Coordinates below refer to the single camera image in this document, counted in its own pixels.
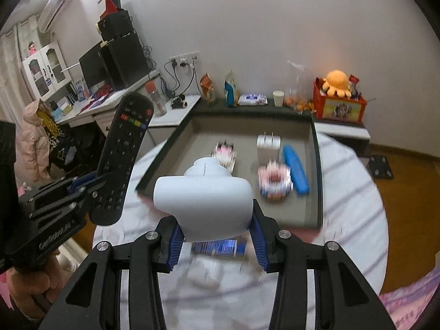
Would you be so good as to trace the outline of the person left hand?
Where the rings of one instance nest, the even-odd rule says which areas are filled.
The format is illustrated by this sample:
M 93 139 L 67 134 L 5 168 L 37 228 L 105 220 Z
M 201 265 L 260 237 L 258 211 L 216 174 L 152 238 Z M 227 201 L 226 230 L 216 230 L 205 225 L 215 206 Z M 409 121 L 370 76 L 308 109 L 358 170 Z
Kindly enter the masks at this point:
M 57 249 L 51 253 L 44 270 L 35 273 L 21 273 L 15 268 L 6 272 L 6 281 L 12 300 L 19 310 L 31 319 L 41 319 L 45 312 L 35 303 L 33 296 L 45 295 L 53 303 L 66 284 L 66 274 L 60 266 Z

